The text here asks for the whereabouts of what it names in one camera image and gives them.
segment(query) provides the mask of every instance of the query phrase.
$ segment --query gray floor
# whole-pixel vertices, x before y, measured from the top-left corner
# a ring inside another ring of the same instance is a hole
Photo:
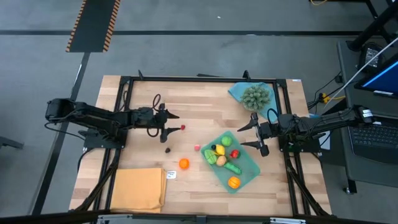
[[[2,0],[0,29],[71,29],[80,0]],[[117,30],[363,30],[365,4],[307,0],[123,0]],[[55,134],[44,129],[46,102],[68,97],[83,54],[65,53],[68,36],[0,36],[0,136],[25,143],[0,150],[0,217],[25,215]],[[95,104],[103,75],[302,79],[307,99],[339,71],[339,37],[114,36],[109,52],[91,54],[78,95]],[[337,87],[333,83],[325,91]],[[79,127],[70,126],[77,132]],[[43,212],[68,209],[81,140],[67,136]],[[398,189],[359,183],[346,195],[344,168],[323,166],[333,213],[342,218],[397,223]]]

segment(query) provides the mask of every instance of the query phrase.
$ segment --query toy orange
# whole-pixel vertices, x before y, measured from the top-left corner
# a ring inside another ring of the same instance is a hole
[[[188,169],[189,167],[189,160],[188,159],[180,159],[178,163],[181,169]]]
[[[233,189],[237,189],[241,185],[241,180],[237,177],[231,177],[228,180],[228,185]]]

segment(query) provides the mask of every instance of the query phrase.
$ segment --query yellow cloth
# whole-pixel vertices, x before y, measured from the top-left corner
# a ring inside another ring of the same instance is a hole
[[[161,168],[118,169],[111,209],[160,213],[166,192],[166,173]]]

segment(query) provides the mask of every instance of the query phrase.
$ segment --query green tray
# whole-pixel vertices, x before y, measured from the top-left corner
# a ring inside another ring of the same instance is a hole
[[[224,136],[229,136],[232,138],[232,145],[225,147],[225,156],[227,157],[228,161],[233,163],[234,165],[238,166],[242,170],[242,174],[238,175],[235,174],[234,172],[228,170],[227,168],[220,167],[216,164],[209,164],[205,158],[205,150],[210,149],[211,150],[211,145],[214,144],[220,144],[221,143],[221,138]],[[241,156],[237,159],[231,159],[230,154],[231,151],[237,149],[241,153]],[[250,155],[244,150],[242,145],[240,145],[239,141],[235,138],[235,136],[232,134],[231,131],[227,131],[224,134],[220,135],[218,138],[216,138],[214,141],[206,145],[201,149],[201,154],[203,156],[203,159],[205,162],[211,166],[211,168],[214,170],[216,173],[218,179],[221,181],[221,183],[224,185],[225,189],[230,193],[230,194],[235,194],[239,189],[241,189],[243,186],[245,186],[247,183],[249,183],[252,179],[254,179],[257,175],[260,174],[260,168],[257,166],[257,164],[253,161],[253,159],[250,157]],[[241,180],[241,185],[237,189],[233,189],[230,186],[228,186],[228,180],[232,176],[235,176]]]

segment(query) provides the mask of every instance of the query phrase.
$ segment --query laptop keyboard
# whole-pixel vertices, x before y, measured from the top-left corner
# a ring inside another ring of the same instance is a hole
[[[353,144],[398,149],[398,126],[374,124],[351,131]]]

